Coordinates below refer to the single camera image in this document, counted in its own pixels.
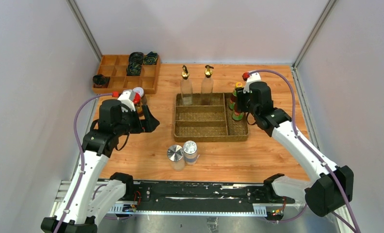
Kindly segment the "yellow-cap sauce bottle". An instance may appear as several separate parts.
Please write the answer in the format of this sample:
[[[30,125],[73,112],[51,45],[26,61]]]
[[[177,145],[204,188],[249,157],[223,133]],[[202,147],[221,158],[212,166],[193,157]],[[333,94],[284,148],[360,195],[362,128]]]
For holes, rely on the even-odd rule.
[[[230,100],[229,100],[229,104],[228,104],[228,107],[230,110],[234,110],[236,99],[237,99],[237,89],[242,88],[242,87],[243,87],[243,84],[241,82],[237,82],[235,84],[234,90],[230,96]]]
[[[232,113],[232,119],[234,121],[241,121],[244,117],[244,113],[242,112],[239,112],[237,110],[233,110],[233,113]]]

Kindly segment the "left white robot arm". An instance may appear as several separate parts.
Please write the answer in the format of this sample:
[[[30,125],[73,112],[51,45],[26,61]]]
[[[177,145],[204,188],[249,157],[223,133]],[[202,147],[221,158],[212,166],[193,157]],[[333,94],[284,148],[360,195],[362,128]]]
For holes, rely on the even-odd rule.
[[[80,162],[61,206],[53,217],[41,223],[45,233],[96,233],[98,225],[109,209],[121,198],[134,197],[133,177],[114,173],[106,187],[93,197],[100,173],[118,149],[119,137],[139,133],[151,133],[160,124],[153,117],[148,105],[142,106],[143,119],[138,111],[120,100],[102,102],[99,118],[91,124],[89,132],[78,141]]]

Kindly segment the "woven wicker divided tray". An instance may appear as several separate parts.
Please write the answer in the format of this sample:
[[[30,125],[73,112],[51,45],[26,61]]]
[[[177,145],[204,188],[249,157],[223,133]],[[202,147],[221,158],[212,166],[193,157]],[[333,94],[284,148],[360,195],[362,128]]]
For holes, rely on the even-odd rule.
[[[173,136],[176,142],[243,142],[249,136],[246,121],[235,121],[229,108],[231,93],[213,93],[210,105],[201,105],[194,93],[192,105],[183,105],[176,94]]]

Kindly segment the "brownish glass oil bottle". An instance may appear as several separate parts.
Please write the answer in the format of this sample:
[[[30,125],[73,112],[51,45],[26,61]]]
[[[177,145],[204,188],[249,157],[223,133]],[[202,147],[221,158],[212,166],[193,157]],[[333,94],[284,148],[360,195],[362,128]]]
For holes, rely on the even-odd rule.
[[[212,97],[212,91],[213,91],[213,69],[214,67],[210,65],[205,65],[205,72],[204,72],[204,79],[201,84],[201,103],[202,105],[210,105],[211,104],[211,97]]]

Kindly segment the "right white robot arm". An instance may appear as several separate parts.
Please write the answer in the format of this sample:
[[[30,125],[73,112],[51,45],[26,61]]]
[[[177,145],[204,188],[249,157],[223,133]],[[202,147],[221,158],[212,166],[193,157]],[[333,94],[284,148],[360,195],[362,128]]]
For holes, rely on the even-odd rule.
[[[338,166],[324,156],[293,125],[292,118],[273,104],[270,87],[262,81],[236,90],[235,107],[250,113],[255,124],[279,142],[304,169],[310,181],[276,174],[264,181],[263,196],[268,202],[288,197],[306,203],[311,211],[326,216],[353,197],[354,173],[348,166]]]

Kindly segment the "white-lid sauce jar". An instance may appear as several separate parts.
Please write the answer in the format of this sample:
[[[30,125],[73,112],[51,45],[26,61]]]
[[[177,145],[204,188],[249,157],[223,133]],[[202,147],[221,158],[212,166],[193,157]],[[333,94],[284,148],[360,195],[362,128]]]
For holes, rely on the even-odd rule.
[[[143,105],[146,105],[147,104],[147,97],[145,95],[145,92],[144,92],[144,89],[141,88],[141,87],[135,87],[133,89],[134,92],[138,93],[141,97],[141,101],[142,101],[142,104]]]

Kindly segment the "red-lid sauce jar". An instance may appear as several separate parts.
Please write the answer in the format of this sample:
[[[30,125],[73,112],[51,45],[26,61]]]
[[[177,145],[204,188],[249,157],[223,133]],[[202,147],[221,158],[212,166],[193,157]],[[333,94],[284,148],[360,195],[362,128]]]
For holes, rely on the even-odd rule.
[[[133,99],[133,103],[134,103],[134,106],[135,106],[135,109],[136,109],[138,115],[142,116],[143,115],[142,98],[141,98],[141,96],[138,93],[135,93],[135,97]]]

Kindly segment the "clear oil bottle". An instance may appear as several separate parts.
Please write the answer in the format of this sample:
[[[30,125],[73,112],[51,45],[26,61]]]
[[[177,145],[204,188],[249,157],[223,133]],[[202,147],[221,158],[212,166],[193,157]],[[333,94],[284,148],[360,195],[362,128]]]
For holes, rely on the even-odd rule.
[[[189,72],[185,65],[182,66],[182,80],[181,80],[181,98],[183,105],[192,105],[193,104],[193,89],[192,89],[192,83],[189,80]]]

